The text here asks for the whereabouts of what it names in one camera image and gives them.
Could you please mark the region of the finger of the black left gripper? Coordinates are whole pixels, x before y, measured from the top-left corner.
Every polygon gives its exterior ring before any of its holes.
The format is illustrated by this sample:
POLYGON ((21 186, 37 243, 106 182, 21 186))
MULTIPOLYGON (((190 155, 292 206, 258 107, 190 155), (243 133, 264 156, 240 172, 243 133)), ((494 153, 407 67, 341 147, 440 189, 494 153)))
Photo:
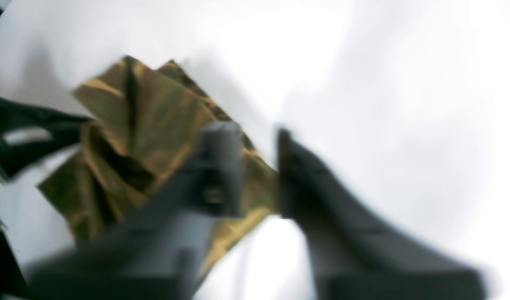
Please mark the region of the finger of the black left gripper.
POLYGON ((92 119, 0 97, 0 137, 22 128, 42 128, 54 135, 75 133, 92 119))
POLYGON ((50 140, 17 145, 8 145, 0 138, 0 181, 9 182, 33 163, 77 144, 79 140, 79 129, 57 130, 50 140))

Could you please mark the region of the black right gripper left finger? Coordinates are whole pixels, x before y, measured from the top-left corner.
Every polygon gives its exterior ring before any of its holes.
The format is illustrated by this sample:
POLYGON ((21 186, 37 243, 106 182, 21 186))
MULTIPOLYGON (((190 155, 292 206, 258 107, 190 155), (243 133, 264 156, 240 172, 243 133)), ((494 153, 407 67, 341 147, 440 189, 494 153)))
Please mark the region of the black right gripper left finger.
POLYGON ((40 300, 189 300, 217 221, 240 218, 236 122, 203 128, 196 150, 152 199, 100 238, 36 267, 40 300))

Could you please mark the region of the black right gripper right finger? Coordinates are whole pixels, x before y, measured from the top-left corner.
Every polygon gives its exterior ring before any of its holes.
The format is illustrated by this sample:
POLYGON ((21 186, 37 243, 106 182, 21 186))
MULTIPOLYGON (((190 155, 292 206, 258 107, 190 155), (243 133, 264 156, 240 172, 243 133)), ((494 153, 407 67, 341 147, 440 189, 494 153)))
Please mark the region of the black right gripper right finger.
POLYGON ((281 129, 283 218, 306 236, 319 300, 485 300, 478 270, 396 230, 281 129))

